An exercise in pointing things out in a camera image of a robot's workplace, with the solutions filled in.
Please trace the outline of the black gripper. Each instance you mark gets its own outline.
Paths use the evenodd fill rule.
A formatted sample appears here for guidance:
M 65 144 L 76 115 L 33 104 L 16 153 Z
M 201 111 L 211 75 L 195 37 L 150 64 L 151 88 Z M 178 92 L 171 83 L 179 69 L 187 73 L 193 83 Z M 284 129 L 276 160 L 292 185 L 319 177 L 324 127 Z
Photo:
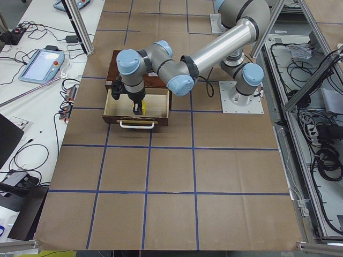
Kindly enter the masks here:
M 143 106 L 143 99 L 145 97 L 146 91 L 144 89 L 136 93 L 128 92 L 127 95 L 130 100 L 133 101 L 133 113 L 135 115 L 142 115 L 141 108 Z

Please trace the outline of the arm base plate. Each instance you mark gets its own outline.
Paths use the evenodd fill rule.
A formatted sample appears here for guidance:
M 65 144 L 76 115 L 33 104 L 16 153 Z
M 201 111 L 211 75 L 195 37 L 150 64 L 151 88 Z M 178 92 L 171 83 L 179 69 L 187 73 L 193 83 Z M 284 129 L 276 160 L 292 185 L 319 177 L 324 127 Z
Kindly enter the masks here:
M 221 35 L 223 33 L 223 27 L 221 25 L 221 14 L 210 14 L 211 31 L 213 35 Z
M 252 95 L 244 96 L 236 90 L 236 81 L 219 81 L 219 92 L 224 114 L 264 114 L 257 88 Z

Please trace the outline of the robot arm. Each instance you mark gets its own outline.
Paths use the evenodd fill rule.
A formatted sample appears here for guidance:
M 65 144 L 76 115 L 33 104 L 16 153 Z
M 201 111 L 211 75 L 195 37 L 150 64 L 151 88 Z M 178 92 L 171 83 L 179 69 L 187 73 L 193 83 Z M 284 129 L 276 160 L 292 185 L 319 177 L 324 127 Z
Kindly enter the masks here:
M 200 75 L 219 63 L 236 80 L 235 104 L 252 98 L 262 83 L 264 72 L 254 63 L 244 60 L 243 46 L 260 40 L 270 21 L 270 9 L 265 1 L 217 1 L 216 11 L 227 29 L 214 41 L 194 54 L 173 60 L 168 42 L 161 40 L 139 51 L 122 50 L 116 57 L 123 82 L 123 93 L 133 102 L 133 113 L 142 115 L 145 83 L 143 75 L 154 72 L 177 96 L 187 95 Z

